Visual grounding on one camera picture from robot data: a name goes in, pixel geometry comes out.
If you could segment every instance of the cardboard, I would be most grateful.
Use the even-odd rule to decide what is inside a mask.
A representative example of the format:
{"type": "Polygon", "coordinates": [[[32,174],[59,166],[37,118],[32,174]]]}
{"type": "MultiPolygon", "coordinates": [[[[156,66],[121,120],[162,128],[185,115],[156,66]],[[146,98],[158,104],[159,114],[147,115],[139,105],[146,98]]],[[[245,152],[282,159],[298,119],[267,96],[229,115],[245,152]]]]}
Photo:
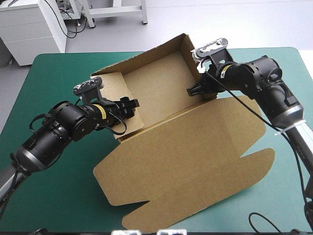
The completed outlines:
{"type": "Polygon", "coordinates": [[[167,228],[257,183],[273,163],[272,149],[241,157],[266,129],[235,99],[188,96],[200,77],[192,49],[182,34],[93,74],[119,81],[104,88],[106,97],[122,87],[140,103],[141,120],[130,127],[136,131],[94,169],[112,205],[149,201],[123,218],[127,229],[167,228]]]}

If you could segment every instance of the box flap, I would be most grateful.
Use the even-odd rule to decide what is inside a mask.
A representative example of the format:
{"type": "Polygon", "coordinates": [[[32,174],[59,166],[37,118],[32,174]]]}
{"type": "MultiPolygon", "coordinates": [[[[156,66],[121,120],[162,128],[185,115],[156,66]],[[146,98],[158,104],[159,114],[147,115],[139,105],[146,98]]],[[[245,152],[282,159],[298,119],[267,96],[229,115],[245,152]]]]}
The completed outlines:
{"type": "MultiPolygon", "coordinates": [[[[260,113],[256,102],[241,99],[260,113]]],[[[112,205],[150,201],[123,224],[155,232],[263,178],[274,159],[272,150],[240,157],[265,130],[235,99],[212,100],[122,142],[94,175],[112,205]],[[186,193],[188,186],[193,194],[186,193]],[[164,216],[169,209],[175,216],[164,216]]]]}
{"type": "Polygon", "coordinates": [[[177,37],[169,40],[168,42],[165,42],[164,44],[159,45],[142,54],[134,56],[131,59],[107,66],[93,73],[92,76],[101,75],[105,73],[111,73],[111,72],[117,72],[117,71],[120,71],[123,75],[128,74],[129,72],[132,72],[145,65],[148,65],[149,63],[155,60],[161,59],[164,56],[167,56],[175,51],[178,51],[180,44],[182,43],[182,41],[184,40],[186,36],[187,36],[186,34],[182,33],[178,35],[177,37]]]}
{"type": "MultiPolygon", "coordinates": [[[[102,84],[104,85],[104,87],[100,90],[103,97],[113,101],[118,101],[120,100],[120,98],[125,96],[127,96],[129,99],[134,98],[120,72],[104,74],[100,75],[99,77],[102,78],[102,84]]],[[[144,126],[138,110],[135,111],[135,116],[130,119],[126,119],[125,123],[127,125],[127,131],[125,132],[125,134],[120,136],[114,135],[115,138],[127,135],[131,132],[139,130],[144,126]]],[[[122,132],[124,131],[124,128],[124,125],[119,124],[117,126],[114,126],[112,129],[116,132],[122,132]]]]}

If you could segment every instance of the cable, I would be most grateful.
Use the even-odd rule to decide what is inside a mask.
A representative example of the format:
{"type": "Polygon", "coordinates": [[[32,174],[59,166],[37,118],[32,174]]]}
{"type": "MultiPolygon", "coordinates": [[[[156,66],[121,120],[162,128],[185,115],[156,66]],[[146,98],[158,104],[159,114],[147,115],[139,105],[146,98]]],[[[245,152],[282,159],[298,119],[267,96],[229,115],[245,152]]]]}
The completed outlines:
{"type": "Polygon", "coordinates": [[[10,198],[11,198],[11,196],[12,196],[12,193],[13,193],[13,191],[14,191],[14,190],[13,190],[13,189],[14,189],[14,185],[15,185],[15,183],[16,183],[16,179],[17,179],[17,177],[18,177],[18,173],[19,173],[19,170],[20,170],[20,168],[21,168],[21,165],[20,165],[20,163],[19,163],[19,160],[15,157],[15,155],[14,155],[13,153],[11,153],[11,158],[12,158],[12,160],[17,164],[17,167],[16,167],[15,174],[14,174],[14,177],[13,177],[13,180],[12,180],[12,184],[11,184],[10,189],[9,189],[9,191],[8,191],[6,197],[5,197],[5,202],[4,202],[3,207],[2,207],[2,209],[1,209],[1,212],[0,212],[0,220],[1,220],[2,217],[3,217],[4,211],[5,211],[5,209],[6,209],[7,205],[8,205],[8,203],[9,203],[9,200],[10,200],[10,198]]]}
{"type": "Polygon", "coordinates": [[[262,118],[258,113],[256,113],[253,109],[251,109],[249,106],[247,106],[243,101],[241,101],[231,90],[229,90],[226,86],[224,86],[219,80],[217,80],[215,77],[213,77],[211,74],[209,74],[207,71],[205,72],[207,75],[209,75],[210,78],[212,78],[214,81],[216,81],[219,85],[221,85],[228,93],[230,93],[238,102],[240,102],[246,109],[248,109],[250,112],[252,112],[256,117],[258,117],[262,122],[266,123],[268,126],[273,128],[275,131],[279,131],[275,126],[270,124],[268,121],[266,121],[264,118],[262,118]]]}
{"type": "MultiPolygon", "coordinates": [[[[66,12],[65,10],[63,10],[63,9],[61,9],[61,8],[59,8],[59,10],[62,11],[62,12],[64,12],[65,14],[67,14],[67,15],[73,20],[73,18],[69,15],[68,12],[66,12]]],[[[67,30],[67,31],[68,31],[68,32],[71,32],[71,33],[75,33],[75,34],[81,33],[81,32],[83,32],[83,31],[85,30],[86,25],[87,25],[87,18],[86,18],[86,20],[85,20],[84,28],[83,28],[81,31],[77,31],[77,26],[76,26],[76,25],[75,25],[75,30],[76,30],[75,32],[74,32],[74,31],[70,31],[70,30],[67,30]]]]}
{"type": "Polygon", "coordinates": [[[81,99],[78,99],[76,102],[75,102],[75,105],[77,105],[78,103],[79,103],[79,101],[80,101],[81,99]]]}
{"type": "Polygon", "coordinates": [[[115,117],[119,122],[121,122],[124,126],[125,126],[125,130],[123,132],[116,132],[114,131],[112,128],[110,128],[109,126],[105,126],[104,128],[110,130],[113,134],[115,135],[123,135],[126,131],[127,131],[127,124],[126,122],[121,118],[119,117],[118,115],[114,115],[113,113],[109,112],[109,114],[111,114],[113,117],[115,117]]]}
{"type": "Polygon", "coordinates": [[[252,217],[253,215],[258,215],[258,216],[262,217],[262,218],[265,219],[268,223],[270,223],[271,226],[273,226],[273,227],[278,231],[278,233],[279,233],[280,235],[283,235],[283,233],[276,227],[276,225],[275,225],[272,221],[270,221],[269,219],[267,219],[264,215],[262,215],[262,214],[260,214],[260,213],[257,213],[257,212],[252,212],[252,213],[249,214],[249,218],[248,218],[248,219],[249,219],[249,224],[250,224],[250,226],[252,227],[252,229],[253,229],[257,234],[261,235],[262,233],[260,233],[260,232],[254,227],[254,225],[252,224],[251,217],[252,217]]]}
{"type": "Polygon", "coordinates": [[[44,1],[48,4],[48,6],[49,6],[49,7],[51,8],[51,10],[53,11],[53,14],[54,14],[55,18],[57,18],[58,24],[59,24],[60,29],[62,30],[63,34],[64,34],[67,38],[75,38],[75,37],[77,36],[77,32],[75,33],[75,35],[74,35],[73,37],[70,37],[70,36],[68,36],[66,33],[64,33],[63,28],[62,28],[62,26],[61,26],[61,24],[60,24],[60,21],[59,21],[59,18],[58,18],[58,16],[57,16],[57,14],[56,14],[55,11],[53,10],[53,8],[52,8],[52,6],[49,4],[49,2],[47,2],[47,0],[44,0],[44,1]]]}
{"type": "MultiPolygon", "coordinates": [[[[261,121],[263,121],[265,124],[267,124],[269,127],[273,128],[275,131],[279,131],[278,128],[276,128],[275,126],[273,126],[271,123],[269,123],[268,121],[266,121],[264,118],[262,118],[259,114],[257,114],[254,110],[252,110],[249,106],[247,106],[243,101],[241,101],[233,92],[231,92],[231,90],[229,90],[226,86],[224,86],[224,84],[222,84],[219,80],[217,80],[215,77],[213,77],[211,74],[208,73],[208,71],[205,72],[210,78],[212,78],[215,82],[217,82],[220,86],[222,86],[228,93],[230,93],[237,101],[239,101],[245,108],[247,108],[250,112],[252,112],[257,118],[259,118],[261,121]]],[[[303,180],[303,174],[302,174],[302,170],[301,170],[301,165],[300,165],[300,161],[299,161],[299,157],[296,151],[296,148],[294,146],[294,144],[290,141],[290,139],[287,137],[287,135],[285,133],[282,133],[282,136],[285,138],[285,140],[288,142],[288,144],[290,145],[290,147],[293,150],[294,156],[295,156],[295,160],[297,163],[297,168],[299,171],[299,177],[300,177],[300,185],[301,185],[301,191],[302,191],[302,196],[303,196],[303,200],[304,200],[304,204],[305,207],[307,208],[307,210],[309,210],[309,206],[308,206],[308,200],[305,196],[305,189],[304,189],[304,180],[303,180]]],[[[310,225],[313,224],[312,219],[310,218],[310,214],[309,214],[309,220],[310,220],[310,225]]]]}

